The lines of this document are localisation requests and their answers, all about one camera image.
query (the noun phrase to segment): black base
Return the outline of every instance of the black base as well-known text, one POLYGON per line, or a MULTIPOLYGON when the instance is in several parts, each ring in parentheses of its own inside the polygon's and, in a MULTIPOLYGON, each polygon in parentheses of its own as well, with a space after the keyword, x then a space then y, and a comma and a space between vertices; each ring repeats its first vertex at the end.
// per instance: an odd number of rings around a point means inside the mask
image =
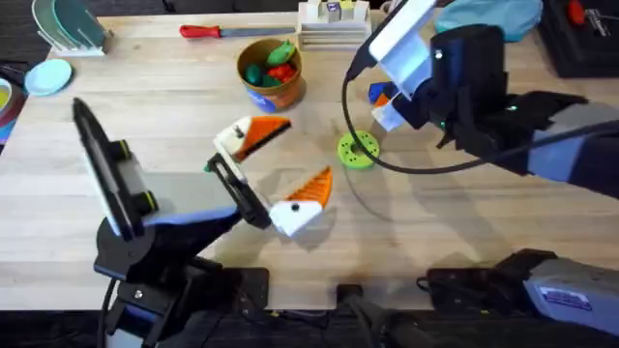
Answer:
POLYGON ((213 261, 195 257, 166 283, 121 282, 109 311, 108 334, 118 329, 144 339, 143 347, 181 332, 199 310, 243 315, 264 309, 268 303, 269 271, 264 268, 225 269, 213 261))
POLYGON ((364 297, 364 287, 360 284, 339 284, 336 288, 336 299, 338 305, 346 301, 351 296, 364 297))

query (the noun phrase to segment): blue cloth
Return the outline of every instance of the blue cloth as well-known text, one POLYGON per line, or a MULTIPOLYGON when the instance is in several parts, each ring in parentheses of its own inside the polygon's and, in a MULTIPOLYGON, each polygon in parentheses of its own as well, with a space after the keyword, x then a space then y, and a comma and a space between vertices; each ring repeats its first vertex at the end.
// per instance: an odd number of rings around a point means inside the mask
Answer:
POLYGON ((542 17, 542 0, 456 0, 436 18, 436 31, 468 24, 498 25, 506 42, 519 42, 542 17))

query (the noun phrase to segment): blue object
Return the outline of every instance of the blue object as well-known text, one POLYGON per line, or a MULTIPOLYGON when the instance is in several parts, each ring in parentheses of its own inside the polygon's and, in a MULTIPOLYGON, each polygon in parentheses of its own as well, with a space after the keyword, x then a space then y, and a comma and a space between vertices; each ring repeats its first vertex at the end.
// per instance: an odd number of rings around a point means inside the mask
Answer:
POLYGON ((277 110, 277 108, 275 107, 275 105, 273 104, 272 101, 269 101, 268 99, 264 98, 263 96, 260 96, 258 93, 256 93, 255 91, 247 88, 248 94, 251 97, 251 100, 253 101, 253 103, 255 103, 259 108, 262 109, 262 111, 264 112, 275 112, 277 110))
POLYGON ((11 131, 13 130, 16 121, 17 119, 14 119, 8 124, 0 127, 0 139, 6 139, 9 137, 9 135, 11 135, 11 131))
POLYGON ((505 41, 519 42, 542 17, 542 0, 456 0, 436 18, 436 31, 469 24, 498 25, 505 41))
POLYGON ((54 94, 65 87, 71 73, 71 65, 62 59, 42 62, 26 74, 26 92, 39 97, 54 94))

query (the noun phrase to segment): green gear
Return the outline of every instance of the green gear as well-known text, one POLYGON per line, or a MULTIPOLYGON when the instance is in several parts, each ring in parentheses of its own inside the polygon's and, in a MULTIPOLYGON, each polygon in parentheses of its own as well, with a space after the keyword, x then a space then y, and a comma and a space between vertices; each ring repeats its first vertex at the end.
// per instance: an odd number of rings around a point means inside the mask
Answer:
MULTIPOLYGON (((368 149, 368 151, 375 157, 380 154, 380 146, 375 137, 370 133, 357 130, 357 136, 361 139, 361 143, 368 149)), ((364 155, 361 149, 355 150, 355 139, 352 138, 350 133, 343 136, 338 141, 338 157, 345 166, 351 169, 366 169, 374 165, 374 162, 364 155)))

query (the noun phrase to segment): black cable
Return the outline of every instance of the black cable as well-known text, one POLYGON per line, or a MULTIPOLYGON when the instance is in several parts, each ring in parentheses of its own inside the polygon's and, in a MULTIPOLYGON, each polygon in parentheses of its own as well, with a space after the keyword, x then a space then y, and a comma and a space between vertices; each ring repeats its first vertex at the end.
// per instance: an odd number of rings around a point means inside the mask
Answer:
POLYGON ((346 94, 348 91, 348 83, 352 80, 352 78, 350 77, 350 74, 347 73, 346 74, 346 78, 343 81, 343 84, 341 85, 341 109, 343 111, 344 114, 344 120, 346 121, 346 125, 348 126, 348 130, 350 131, 350 135, 352 135, 352 138, 355 140, 355 144, 357 145, 357 147, 359 149, 361 149, 361 151, 364 153, 364 155, 366 155, 370 160, 372 160, 374 163, 385 167, 387 169, 396 171, 398 173, 404 173, 404 174, 446 174, 446 173, 453 173, 453 172, 457 172, 460 170, 464 170, 464 169, 470 169, 482 164, 486 164, 489 162, 495 162, 498 160, 504 160, 505 158, 509 157, 509 156, 513 156, 516 155, 518 153, 524 152, 524 151, 528 151, 528 150, 532 150, 532 149, 536 149, 539 147, 543 147, 545 145, 549 145, 552 143, 556 143, 559 141, 563 141, 569 138, 575 138, 575 137, 580 137, 582 135, 591 135, 591 134, 604 134, 604 133, 613 133, 613 132, 617 132, 619 131, 619 121, 615 120, 615 121, 607 121, 607 122, 602 122, 599 124, 595 124, 595 125, 588 125, 588 126, 584 126, 575 130, 568 130, 568 131, 564 131, 558 134, 554 134, 548 137, 545 137, 543 139, 539 139, 536 141, 533 141, 529 144, 525 144, 522 146, 518 146, 503 152, 500 152, 498 154, 492 155, 490 157, 487 157, 485 159, 474 159, 474 160, 470 160, 468 162, 464 162, 464 163, 460 163, 460 164, 454 164, 454 165, 449 165, 449 166, 444 166, 444 167, 436 167, 436 168, 407 168, 407 167, 401 167, 398 165, 394 165, 394 164, 390 164, 388 162, 383 161, 382 159, 379 159, 378 157, 374 156, 370 151, 368 151, 368 149, 363 145, 363 143, 361 142, 361 139, 359 138, 359 136, 357 136, 357 132, 355 131, 355 128, 352 125, 352 121, 350 120, 350 114, 348 113, 348 101, 346 100, 346 94))
POLYGON ((223 318, 225 318, 225 316, 229 313, 229 311, 225 311, 223 312, 220 317, 218 318, 218 320, 215 322, 215 324, 213 324, 213 326, 211 327, 211 330, 209 330, 209 332, 206 334, 206 337, 204 337, 204 339, 202 340, 202 343, 200 343, 200 348, 204 347, 204 345, 206 343, 208 343, 209 339, 211 339, 211 337, 213 337, 215 331, 217 330, 217 328, 220 326, 220 322, 221 320, 223 320, 223 318))
POLYGON ((99 326, 97 327, 97 347, 105 348, 105 316, 107 315, 107 309, 109 308, 109 301, 112 298, 112 292, 116 286, 116 279, 110 279, 107 284, 107 290, 103 297, 103 303, 101 304, 101 311, 99 312, 99 326))

